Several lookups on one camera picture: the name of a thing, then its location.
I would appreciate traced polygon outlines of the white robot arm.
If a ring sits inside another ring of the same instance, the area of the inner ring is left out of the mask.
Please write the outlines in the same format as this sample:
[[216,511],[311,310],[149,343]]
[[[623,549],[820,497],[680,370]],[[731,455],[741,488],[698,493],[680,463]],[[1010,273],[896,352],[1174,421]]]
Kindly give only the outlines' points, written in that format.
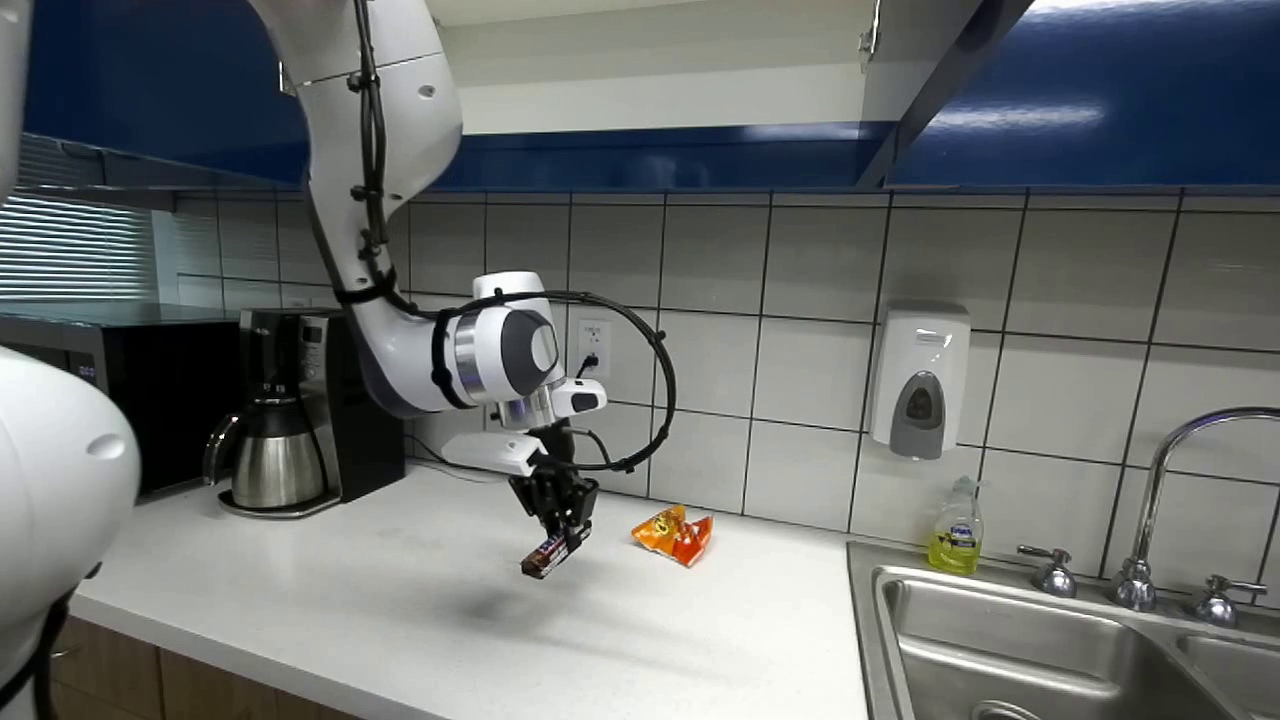
[[548,433],[606,406],[560,364],[535,273],[473,281],[477,304],[418,313],[397,285],[388,220],[450,165],[462,114],[429,0],[246,0],[302,110],[311,228],[367,352],[367,391],[397,415],[496,406],[521,437],[490,463],[567,556],[590,534],[594,483]]

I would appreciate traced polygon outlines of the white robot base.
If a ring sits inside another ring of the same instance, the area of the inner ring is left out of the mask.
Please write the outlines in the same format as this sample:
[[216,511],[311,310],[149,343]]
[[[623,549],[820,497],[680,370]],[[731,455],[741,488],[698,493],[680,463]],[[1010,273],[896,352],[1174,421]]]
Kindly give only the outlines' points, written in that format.
[[0,720],[43,720],[73,592],[141,493],[128,415],[88,380],[0,349]]

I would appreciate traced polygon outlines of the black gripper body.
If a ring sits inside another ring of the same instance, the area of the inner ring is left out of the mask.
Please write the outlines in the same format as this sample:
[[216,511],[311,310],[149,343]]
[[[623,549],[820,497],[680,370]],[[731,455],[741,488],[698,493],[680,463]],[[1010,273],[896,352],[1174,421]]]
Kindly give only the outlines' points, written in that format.
[[532,452],[532,471],[535,480],[548,483],[548,497],[557,506],[557,534],[548,538],[560,538],[563,522],[560,522],[560,501],[563,501],[563,488],[574,483],[574,480],[589,480],[574,471],[574,447],[573,447],[573,437],[563,424],[550,424],[550,427],[538,427],[535,433],[535,452]]

